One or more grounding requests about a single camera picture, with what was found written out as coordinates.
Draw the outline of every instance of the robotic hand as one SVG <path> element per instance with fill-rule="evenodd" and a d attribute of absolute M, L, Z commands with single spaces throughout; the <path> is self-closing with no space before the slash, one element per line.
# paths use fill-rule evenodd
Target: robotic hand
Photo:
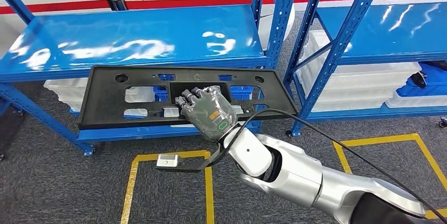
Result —
<path fill-rule="evenodd" d="M 226 148 L 239 125 L 220 88 L 195 88 L 192 93 L 185 90 L 183 96 L 176 99 L 182 115 L 206 139 Z M 430 223 L 424 218 L 423 205 L 401 188 L 381 179 L 327 168 L 303 149 L 271 136 L 254 135 L 244 128 L 228 152 L 249 187 L 317 208 L 338 223 Z M 157 167 L 163 169 L 164 163 L 173 159 L 159 155 Z"/>

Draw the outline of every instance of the yellow floor tape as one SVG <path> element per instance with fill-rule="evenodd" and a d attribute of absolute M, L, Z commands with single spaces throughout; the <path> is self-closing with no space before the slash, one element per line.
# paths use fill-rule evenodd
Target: yellow floor tape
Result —
<path fill-rule="evenodd" d="M 178 154 L 182 158 L 204 157 L 209 158 L 210 152 L 206 150 L 174 152 L 164 154 Z M 139 154 L 133 159 L 130 168 L 129 181 L 127 183 L 126 194 L 124 197 L 123 211 L 121 214 L 121 224 L 129 222 L 130 208 L 132 206 L 133 189 L 137 179 L 138 164 L 144 161 L 155 161 L 159 154 Z M 212 173 L 211 167 L 205 168 L 205 198 L 206 198 L 206 220 L 207 224 L 214 223 L 214 199 L 212 191 Z"/>
<path fill-rule="evenodd" d="M 369 139 L 359 139 L 359 140 L 346 140 L 341 142 L 348 147 L 358 147 L 364 145 L 382 144 L 382 143 L 400 142 L 400 141 L 416 141 L 417 145 L 422 151 L 422 154 L 425 156 L 430 166 L 432 167 L 434 173 L 439 178 L 439 181 L 444 186 L 444 189 L 447 191 L 447 178 L 445 177 L 444 173 L 442 173 L 442 170 L 439 168 L 439 165 L 436 163 L 435 159 L 430 154 L 430 151 L 428 150 L 427 146 L 425 146 L 421 137 L 417 133 L 369 138 Z M 343 152 L 343 148 L 335 142 L 333 142 L 333 144 L 335 147 L 335 151 L 337 152 L 338 158 L 340 159 L 340 163 L 342 164 L 343 170 L 346 173 L 352 174 L 352 170 L 349 166 L 348 160 L 346 159 L 345 153 Z M 441 213 L 442 216 L 447 217 L 447 208 L 438 209 L 438 212 Z M 432 211 L 427 211 L 425 217 L 427 219 L 438 218 Z"/>

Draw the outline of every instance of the red stripe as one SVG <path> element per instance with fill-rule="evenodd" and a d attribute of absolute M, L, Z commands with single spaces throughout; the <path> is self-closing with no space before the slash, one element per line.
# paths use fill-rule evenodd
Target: red stripe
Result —
<path fill-rule="evenodd" d="M 294 3 L 304 3 L 308 0 L 294 0 Z M 321 1 L 341 1 L 341 0 L 321 0 Z M 150 9 L 150 8 L 172 8 L 172 7 L 192 7 L 230 4 L 250 4 L 251 0 L 149 0 L 149 1 L 127 1 L 129 9 Z M 263 4 L 272 4 L 273 0 L 263 0 Z M 69 11 L 76 9 L 97 9 L 109 8 L 106 0 L 32 4 L 28 5 L 31 12 L 53 12 Z M 14 11 L 9 6 L 0 7 L 0 14 L 11 14 Z"/>

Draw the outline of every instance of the blue metal shelf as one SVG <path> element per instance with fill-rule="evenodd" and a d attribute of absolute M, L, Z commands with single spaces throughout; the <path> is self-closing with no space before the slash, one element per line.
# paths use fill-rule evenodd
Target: blue metal shelf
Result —
<path fill-rule="evenodd" d="M 3 82 L 87 76 L 93 65 L 262 66 L 250 5 L 37 16 L 0 60 Z"/>
<path fill-rule="evenodd" d="M 317 8 L 326 33 L 335 39 L 349 7 Z M 447 3 L 372 5 L 339 65 L 419 62 L 447 57 Z"/>
<path fill-rule="evenodd" d="M 0 98 L 65 137 L 84 152 L 86 142 L 198 134 L 195 128 L 85 130 L 58 123 L 10 82 L 86 77 L 93 65 L 215 66 L 274 69 L 293 0 L 274 0 L 267 51 L 258 26 L 262 0 L 250 5 L 188 7 L 34 16 L 21 0 L 6 0 L 28 24 L 0 60 Z M 254 130 L 259 122 L 251 124 Z"/>
<path fill-rule="evenodd" d="M 318 8 L 319 0 L 309 0 L 295 47 L 290 57 L 284 85 L 291 93 L 294 81 L 307 121 L 379 119 L 399 116 L 428 116 L 447 113 L 447 106 L 312 112 L 321 92 L 339 65 L 445 60 L 447 44 L 447 3 L 374 5 L 372 0 L 354 0 L 351 7 Z M 318 18 L 330 42 L 298 63 L 304 41 L 314 18 Z M 328 51 L 314 85 L 305 98 L 296 71 Z M 299 135 L 302 125 L 294 123 Z"/>
<path fill-rule="evenodd" d="M 247 126 L 247 129 L 253 133 L 259 131 L 258 126 Z M 125 141 L 137 139 L 153 139 L 164 137 L 181 137 L 188 135 L 199 135 L 194 127 L 171 127 L 162 126 L 143 126 L 137 128 L 114 128 L 114 129 L 95 129 L 81 130 L 76 139 L 79 143 L 104 142 L 104 141 Z"/>
<path fill-rule="evenodd" d="M 332 112 L 311 112 L 307 121 L 335 121 L 335 120 L 358 120 L 358 119 L 386 119 L 396 117 L 417 117 L 444 115 L 447 106 L 427 106 L 411 108 L 389 108 L 383 104 L 380 108 L 332 111 Z"/>

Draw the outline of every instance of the black cable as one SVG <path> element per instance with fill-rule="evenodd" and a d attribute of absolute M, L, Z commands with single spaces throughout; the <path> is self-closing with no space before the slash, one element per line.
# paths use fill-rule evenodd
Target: black cable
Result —
<path fill-rule="evenodd" d="M 414 191 L 410 190 L 407 186 L 405 186 L 403 183 L 399 182 L 398 179 L 394 178 L 392 175 L 388 174 L 388 172 L 382 170 L 381 168 L 379 168 L 378 166 L 376 166 L 375 164 L 373 164 L 372 162 L 370 162 L 368 159 L 366 159 L 365 157 L 363 157 L 362 155 L 360 155 L 359 153 L 355 152 L 354 150 L 352 150 L 351 148 L 349 148 L 348 146 L 346 146 L 345 144 L 343 144 L 342 142 L 334 139 L 333 137 L 331 137 L 330 135 L 326 134 L 325 132 L 321 131 L 320 129 L 314 127 L 313 125 L 309 124 L 308 122 L 306 122 L 305 120 L 302 120 L 288 112 L 285 111 L 281 111 L 278 109 L 271 109 L 271 108 L 266 108 L 262 111 L 256 112 L 255 114 L 253 114 L 252 116 L 250 116 L 245 123 L 239 128 L 239 130 L 237 131 L 237 133 L 235 134 L 235 136 L 231 139 L 230 143 L 228 144 L 228 146 L 226 148 L 224 148 L 224 150 L 220 153 L 220 155 L 216 158 L 215 162 L 217 160 L 220 160 L 230 149 L 230 147 L 233 145 L 233 143 L 236 141 L 236 139 L 239 137 L 239 135 L 242 133 L 243 129 L 247 126 L 247 124 L 253 120 L 255 117 L 257 117 L 258 115 L 260 115 L 261 113 L 264 112 L 275 112 L 275 113 L 280 113 L 283 114 L 289 118 L 292 118 L 300 123 L 302 123 L 303 125 L 309 127 L 310 129 L 314 130 L 315 132 L 323 135 L 324 137 L 330 139 L 331 141 L 337 143 L 338 145 L 342 146 L 344 149 L 346 149 L 347 151 L 351 152 L 352 154 L 356 155 L 358 158 L 362 159 L 363 161 L 365 161 L 366 163 L 368 163 L 369 165 L 371 165 L 374 169 L 378 170 L 379 172 L 381 172 L 382 174 L 384 174 L 385 176 L 389 177 L 391 180 L 393 180 L 395 183 L 397 183 L 400 187 L 402 187 L 404 190 L 406 190 L 408 193 L 410 193 L 412 196 L 414 196 L 415 198 L 417 198 L 417 200 L 419 200 L 421 203 L 423 203 L 427 208 L 429 208 L 431 211 L 433 211 L 433 213 L 439 217 L 440 220 L 442 220 L 442 222 L 447 223 L 447 219 L 445 219 L 435 208 L 433 208 L 431 205 L 429 205 L 424 199 L 422 199 L 419 195 L 417 195 Z"/>

